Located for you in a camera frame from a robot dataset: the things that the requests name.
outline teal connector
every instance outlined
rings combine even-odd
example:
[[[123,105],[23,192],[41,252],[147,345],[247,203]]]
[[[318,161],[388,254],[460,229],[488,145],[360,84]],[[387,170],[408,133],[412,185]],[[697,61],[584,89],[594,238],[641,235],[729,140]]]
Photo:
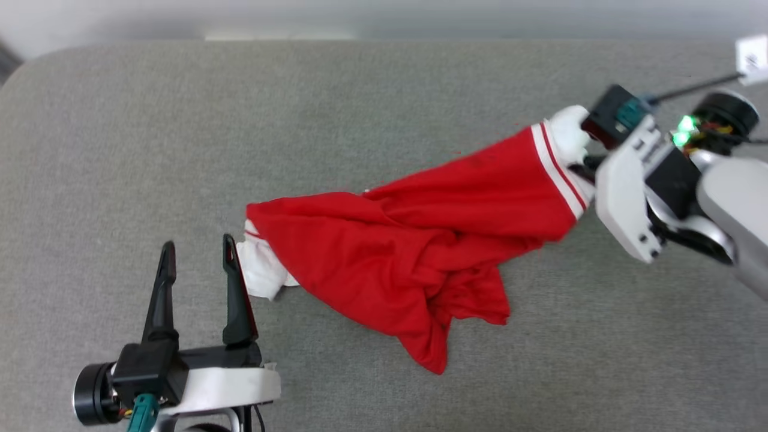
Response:
[[[128,432],[151,432],[157,421],[160,404],[157,398],[149,393],[140,394],[134,402],[134,412],[128,422]]]
[[[626,129],[633,131],[643,121],[643,118],[649,111],[641,99],[630,99],[619,107],[616,113],[616,121],[621,123]]]

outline cable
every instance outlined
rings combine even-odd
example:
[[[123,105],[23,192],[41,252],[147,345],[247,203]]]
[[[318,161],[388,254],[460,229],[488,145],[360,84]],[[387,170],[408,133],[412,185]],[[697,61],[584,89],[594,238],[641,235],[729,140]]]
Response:
[[[713,85],[726,84],[727,82],[736,81],[737,79],[742,78],[743,76],[744,76],[743,73],[736,72],[735,74],[726,75],[721,78],[711,79],[709,81],[704,81],[699,84],[694,84],[688,87],[678,88],[677,90],[668,91],[660,95],[651,96],[646,101],[650,105],[659,105],[663,101],[679,98],[680,96],[687,95],[688,93],[693,93],[694,91],[699,91],[703,88],[712,87]]]
[[[259,418],[259,426],[261,427],[261,432],[266,432],[266,428],[264,427],[264,419],[261,418],[261,411],[259,411],[259,406],[253,405],[253,410],[256,411],[256,417]]]
[[[243,432],[253,432],[253,421],[250,418],[250,407],[243,407]]]
[[[739,135],[729,135],[724,134],[718,131],[714,131],[712,129],[702,129],[702,132],[706,135],[709,135],[711,137],[719,138],[724,141],[732,141],[736,143],[745,143],[745,144],[768,144],[768,138],[749,138],[749,137],[740,137]]]

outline gray fabric surface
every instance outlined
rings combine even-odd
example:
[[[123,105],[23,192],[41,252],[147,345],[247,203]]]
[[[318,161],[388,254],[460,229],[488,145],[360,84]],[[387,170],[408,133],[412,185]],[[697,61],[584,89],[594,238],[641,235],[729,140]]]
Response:
[[[221,235],[240,238],[246,203],[361,191],[590,105],[612,82],[728,73],[732,51],[155,42],[22,66],[0,90],[0,430],[84,429],[74,379],[140,337],[167,239],[181,345],[218,344]],[[768,110],[768,89],[746,94]],[[662,124],[695,101],[670,103]],[[768,308],[726,268],[674,245],[633,261],[590,213],[502,274],[508,326],[456,321],[442,376],[300,288],[255,300],[283,377],[268,430],[768,429]]]

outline green led light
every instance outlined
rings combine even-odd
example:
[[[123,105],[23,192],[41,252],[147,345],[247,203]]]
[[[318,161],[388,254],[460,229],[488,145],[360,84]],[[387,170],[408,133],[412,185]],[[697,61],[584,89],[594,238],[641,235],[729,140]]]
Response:
[[[692,132],[692,131],[695,131],[696,130],[696,120],[693,117],[691,117],[689,115],[686,115],[685,117],[683,117],[682,120],[680,120],[680,124],[677,125],[677,130],[680,131],[680,132]]]
[[[677,132],[674,135],[672,135],[672,142],[677,147],[683,147],[685,144],[688,143],[690,140],[690,133],[688,132]]]

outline wrinkled fabric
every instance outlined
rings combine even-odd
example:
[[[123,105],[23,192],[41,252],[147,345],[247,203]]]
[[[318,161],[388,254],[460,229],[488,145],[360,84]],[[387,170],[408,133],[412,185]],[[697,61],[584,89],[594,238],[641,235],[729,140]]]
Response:
[[[561,240],[591,198],[548,131],[532,125],[361,195],[281,198],[246,216],[304,289],[441,374],[453,318],[506,323],[497,265]]]

